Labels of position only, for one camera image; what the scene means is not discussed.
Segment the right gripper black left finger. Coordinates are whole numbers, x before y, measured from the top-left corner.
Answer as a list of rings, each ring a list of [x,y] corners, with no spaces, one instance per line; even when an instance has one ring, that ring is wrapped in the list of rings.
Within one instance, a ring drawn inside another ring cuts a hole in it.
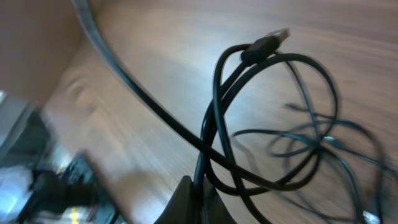
[[[185,175],[177,185],[168,204],[155,224],[191,224],[193,223],[192,179]]]

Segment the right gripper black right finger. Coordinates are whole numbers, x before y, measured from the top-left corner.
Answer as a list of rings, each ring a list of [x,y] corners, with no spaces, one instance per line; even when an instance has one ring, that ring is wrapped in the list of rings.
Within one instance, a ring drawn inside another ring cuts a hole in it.
[[[202,224],[236,224],[217,190],[205,177],[203,180]]]

